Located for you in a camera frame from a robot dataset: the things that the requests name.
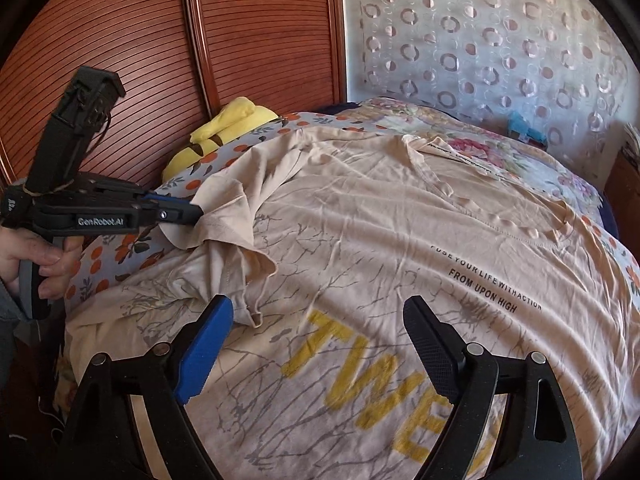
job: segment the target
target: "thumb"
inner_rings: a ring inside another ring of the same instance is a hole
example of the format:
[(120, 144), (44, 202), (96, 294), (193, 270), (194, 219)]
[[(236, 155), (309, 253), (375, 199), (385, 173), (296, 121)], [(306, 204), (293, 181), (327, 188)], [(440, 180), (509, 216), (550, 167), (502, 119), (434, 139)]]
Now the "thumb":
[(5, 250), (16, 260), (30, 260), (37, 265), (47, 266), (55, 264), (64, 254), (62, 249), (27, 229), (7, 231)]

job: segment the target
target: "finger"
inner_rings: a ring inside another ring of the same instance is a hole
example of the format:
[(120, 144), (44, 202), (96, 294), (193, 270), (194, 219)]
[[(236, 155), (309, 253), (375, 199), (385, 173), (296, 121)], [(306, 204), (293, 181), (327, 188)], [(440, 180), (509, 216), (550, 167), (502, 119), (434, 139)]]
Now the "finger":
[(82, 249), (83, 243), (83, 236), (69, 236), (68, 238), (65, 238), (65, 252), (69, 253), (76, 249)]
[(48, 243), (44, 238), (27, 229), (8, 229), (5, 233), (6, 254), (16, 260), (31, 260), (42, 266), (55, 264), (64, 251)]
[(40, 275), (41, 276), (64, 276), (65, 274), (70, 274), (72, 269), (74, 268), (74, 264), (80, 258), (80, 254), (82, 253), (82, 246), (75, 248), (71, 251), (66, 251), (62, 258), (60, 258), (57, 263), (52, 266), (43, 266), (40, 267)]
[(18, 278), (15, 278), (14, 280), (5, 282), (4, 284), (6, 286), (6, 290), (9, 291), (9, 294), (11, 294), (14, 298), (17, 298), (20, 294), (20, 280)]
[(41, 300), (59, 300), (64, 296), (69, 286), (70, 276), (55, 276), (47, 278), (38, 287), (38, 295)]

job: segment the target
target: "sheer curtain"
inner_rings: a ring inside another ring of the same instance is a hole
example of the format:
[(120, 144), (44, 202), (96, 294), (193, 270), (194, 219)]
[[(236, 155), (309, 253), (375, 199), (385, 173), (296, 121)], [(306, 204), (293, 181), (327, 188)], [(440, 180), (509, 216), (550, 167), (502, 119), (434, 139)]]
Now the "sheer curtain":
[[(353, 0), (347, 5), (355, 8)], [(500, 131), (517, 110), (549, 152), (597, 180), (607, 129), (638, 72), (588, 0), (357, 0), (361, 95)]]

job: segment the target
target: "screw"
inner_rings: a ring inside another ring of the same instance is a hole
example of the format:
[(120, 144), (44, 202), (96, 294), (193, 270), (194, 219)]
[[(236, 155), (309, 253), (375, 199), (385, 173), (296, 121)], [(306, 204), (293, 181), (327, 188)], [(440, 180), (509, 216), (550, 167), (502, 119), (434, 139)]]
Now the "screw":
[(99, 353), (91, 358), (91, 364), (94, 366), (103, 365), (107, 361), (107, 354)]
[(480, 343), (469, 343), (466, 346), (466, 351), (471, 355), (482, 355), (484, 353), (484, 348)]
[(546, 363), (546, 357), (541, 352), (532, 352), (531, 359), (533, 360), (533, 362), (538, 363), (539, 365), (543, 365), (544, 363)]
[(151, 349), (151, 351), (157, 356), (162, 356), (162, 355), (167, 355), (170, 349), (171, 349), (171, 345), (169, 345), (169, 343), (163, 342), (163, 343), (156, 343), (154, 347)]

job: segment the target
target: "gray sleeve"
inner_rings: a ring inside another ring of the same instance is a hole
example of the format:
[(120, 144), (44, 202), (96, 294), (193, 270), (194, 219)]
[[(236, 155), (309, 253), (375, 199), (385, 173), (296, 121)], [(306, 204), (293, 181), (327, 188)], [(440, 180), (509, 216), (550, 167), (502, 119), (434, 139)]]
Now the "gray sleeve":
[(14, 360), (14, 329), (20, 321), (29, 321), (0, 280), (0, 389), (9, 379)]

